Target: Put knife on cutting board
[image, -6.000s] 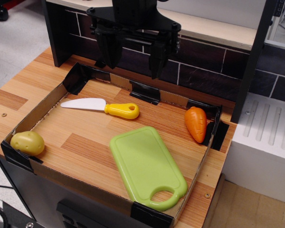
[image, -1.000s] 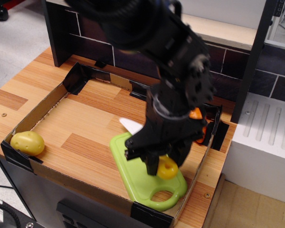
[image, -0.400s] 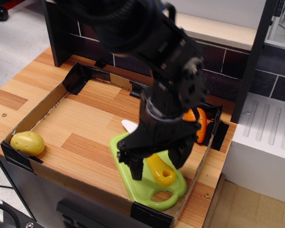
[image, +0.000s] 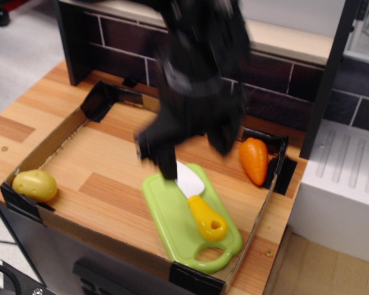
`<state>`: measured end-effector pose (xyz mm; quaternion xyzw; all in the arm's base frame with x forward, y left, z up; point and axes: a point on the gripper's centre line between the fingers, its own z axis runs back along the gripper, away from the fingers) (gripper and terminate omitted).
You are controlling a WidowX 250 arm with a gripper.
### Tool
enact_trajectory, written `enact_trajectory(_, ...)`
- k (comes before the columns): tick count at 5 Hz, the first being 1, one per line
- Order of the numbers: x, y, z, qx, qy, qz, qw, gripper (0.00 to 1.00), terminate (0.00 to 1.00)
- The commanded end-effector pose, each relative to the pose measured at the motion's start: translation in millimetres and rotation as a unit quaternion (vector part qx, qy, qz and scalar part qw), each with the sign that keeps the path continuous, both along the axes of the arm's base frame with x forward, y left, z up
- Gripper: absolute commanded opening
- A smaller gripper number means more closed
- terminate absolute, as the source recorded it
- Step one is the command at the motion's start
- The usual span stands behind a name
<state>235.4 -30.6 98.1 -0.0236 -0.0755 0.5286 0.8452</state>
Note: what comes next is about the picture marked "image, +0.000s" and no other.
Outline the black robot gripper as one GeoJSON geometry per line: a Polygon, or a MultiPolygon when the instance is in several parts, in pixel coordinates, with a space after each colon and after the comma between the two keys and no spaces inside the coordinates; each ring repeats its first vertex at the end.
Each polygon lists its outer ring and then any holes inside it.
{"type": "Polygon", "coordinates": [[[175,146],[207,134],[210,145],[227,155],[239,134],[244,94],[231,93],[211,60],[160,59],[157,68],[160,111],[136,136],[140,159],[157,165],[164,179],[177,179],[175,146]]]}

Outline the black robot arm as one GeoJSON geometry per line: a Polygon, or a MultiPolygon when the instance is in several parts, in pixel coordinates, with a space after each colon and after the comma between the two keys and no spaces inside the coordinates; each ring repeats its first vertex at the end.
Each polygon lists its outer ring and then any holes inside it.
{"type": "Polygon", "coordinates": [[[175,146],[207,135],[221,154],[239,133],[246,96],[224,79],[242,80],[250,41],[237,1],[146,1],[162,15],[170,44],[158,57],[160,111],[136,141],[141,159],[157,165],[165,179],[177,177],[175,146]]]}

